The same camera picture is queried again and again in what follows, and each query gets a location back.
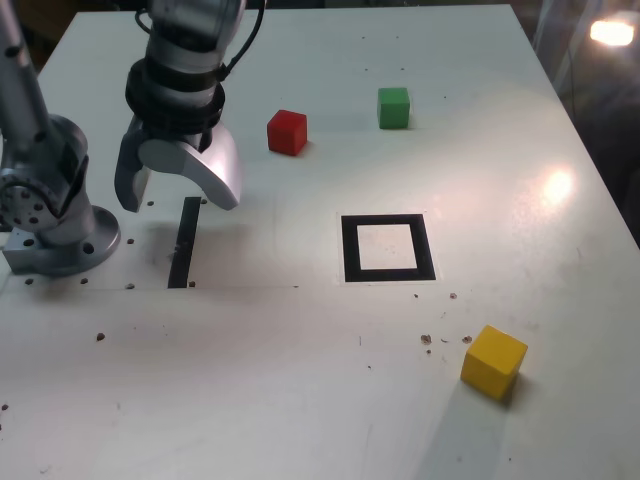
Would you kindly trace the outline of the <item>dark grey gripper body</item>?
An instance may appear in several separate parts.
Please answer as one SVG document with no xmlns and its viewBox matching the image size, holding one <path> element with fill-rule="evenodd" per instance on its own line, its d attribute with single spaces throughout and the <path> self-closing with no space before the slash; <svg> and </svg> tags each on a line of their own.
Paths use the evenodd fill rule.
<svg viewBox="0 0 640 480">
<path fill-rule="evenodd" d="M 142 122 L 142 129 L 149 139 L 182 142 L 190 145 L 196 151 L 206 150 L 212 142 L 213 128 L 219 123 L 219 117 L 199 125 L 198 128 L 187 129 L 183 126 L 154 126 L 150 122 Z"/>
</svg>

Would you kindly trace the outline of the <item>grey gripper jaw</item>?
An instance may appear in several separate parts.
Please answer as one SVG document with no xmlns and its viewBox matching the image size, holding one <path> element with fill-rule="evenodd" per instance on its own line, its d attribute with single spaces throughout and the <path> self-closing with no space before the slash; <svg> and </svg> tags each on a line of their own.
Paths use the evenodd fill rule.
<svg viewBox="0 0 640 480">
<path fill-rule="evenodd" d="M 202 152 L 185 141 L 152 139 L 139 147 L 139 159 L 149 169 L 185 177 L 219 208 L 236 208 L 242 193 L 238 150 L 225 127 L 210 130 L 211 141 Z"/>
<path fill-rule="evenodd" d="M 117 159 L 114 188 L 121 206 L 129 212 L 140 210 L 150 169 L 139 159 L 139 147 L 149 138 L 142 122 L 133 117 L 124 134 Z"/>
</svg>

